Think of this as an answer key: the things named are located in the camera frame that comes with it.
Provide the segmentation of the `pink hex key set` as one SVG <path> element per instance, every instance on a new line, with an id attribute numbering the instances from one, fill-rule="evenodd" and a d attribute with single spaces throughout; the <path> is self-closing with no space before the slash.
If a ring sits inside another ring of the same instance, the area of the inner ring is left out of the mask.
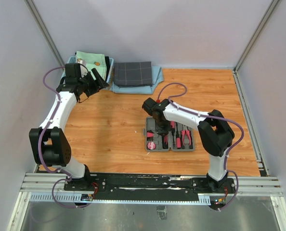
<path id="1" fill-rule="evenodd" d="M 146 139 L 147 139 L 147 141 L 153 141 L 153 139 L 154 139 L 154 133 L 153 133 L 151 130 L 147 131 L 147 133 L 146 133 Z"/>

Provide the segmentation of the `grey plastic tool case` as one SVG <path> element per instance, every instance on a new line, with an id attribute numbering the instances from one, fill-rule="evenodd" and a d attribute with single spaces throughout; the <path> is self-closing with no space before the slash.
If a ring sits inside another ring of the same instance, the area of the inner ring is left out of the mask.
<path id="1" fill-rule="evenodd" d="M 180 133 L 180 138 L 182 138 L 182 125 L 181 123 L 175 122 L 175 132 L 178 131 Z M 168 149 L 162 148 L 162 137 L 161 134 L 157 134 L 155 131 L 155 119 L 152 117 L 146 118 L 145 129 L 143 130 L 144 138 L 145 138 L 145 148 L 149 152 L 167 152 L 167 151 L 175 151 L 175 152 L 193 152 L 195 150 L 195 139 L 194 139 L 194 132 L 193 129 L 188 127 L 191 131 L 192 141 L 193 141 L 193 149 L 189 149 L 188 141 L 186 141 L 186 147 L 181 149 L 177 149 L 176 147 L 176 133 L 172 136 L 172 133 L 168 133 Z M 156 148 L 154 150 L 148 150 L 146 145 L 148 143 L 146 139 L 147 131 L 151 130 L 154 133 L 153 142 L 156 144 Z"/>

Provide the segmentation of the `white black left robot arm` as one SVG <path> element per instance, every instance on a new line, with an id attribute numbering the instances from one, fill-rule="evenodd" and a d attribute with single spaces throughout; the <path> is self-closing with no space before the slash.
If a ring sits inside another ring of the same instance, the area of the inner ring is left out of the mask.
<path id="1" fill-rule="evenodd" d="M 71 111 L 80 103 L 81 95 L 90 97 L 109 85 L 96 68 L 88 70 L 80 63 L 67 63 L 62 68 L 65 75 L 57 88 L 44 84 L 55 94 L 55 100 L 41 125 L 30 130 L 29 140 L 38 165 L 42 165 L 49 173 L 64 173 L 65 188 L 85 191 L 95 183 L 89 168 L 72 156 L 64 130 Z"/>

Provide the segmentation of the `pink utility knife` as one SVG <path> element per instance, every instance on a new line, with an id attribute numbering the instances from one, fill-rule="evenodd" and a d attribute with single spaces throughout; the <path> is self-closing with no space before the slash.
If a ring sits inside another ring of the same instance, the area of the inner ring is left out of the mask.
<path id="1" fill-rule="evenodd" d="M 161 137 L 162 137 L 162 148 L 168 149 L 168 135 L 166 133 L 163 133 Z"/>

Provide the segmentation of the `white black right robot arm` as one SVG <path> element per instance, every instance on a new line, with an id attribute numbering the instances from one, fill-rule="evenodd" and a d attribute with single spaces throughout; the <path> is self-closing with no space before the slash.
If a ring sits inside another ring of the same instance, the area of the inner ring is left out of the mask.
<path id="1" fill-rule="evenodd" d="M 209 155 L 209 169 L 203 189 L 217 193 L 228 185 L 227 157 L 233 147 L 235 134 L 218 110 L 200 112 L 180 106 L 169 99 L 154 101 L 148 98 L 142 105 L 153 121 L 146 128 L 146 147 L 151 150 L 151 143 L 160 139 L 159 148 L 193 150 L 193 130 L 198 131 L 201 143 Z"/>

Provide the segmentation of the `pink black pliers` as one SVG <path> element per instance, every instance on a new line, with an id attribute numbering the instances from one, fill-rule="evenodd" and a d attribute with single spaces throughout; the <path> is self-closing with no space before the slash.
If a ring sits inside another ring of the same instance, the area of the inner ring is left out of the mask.
<path id="1" fill-rule="evenodd" d="M 192 141 L 192 136 L 191 136 L 190 129 L 187 126 L 182 125 L 181 134 L 182 134 L 181 140 L 182 140 L 183 148 L 186 147 L 186 141 L 188 141 L 189 149 L 193 149 L 193 141 Z"/>

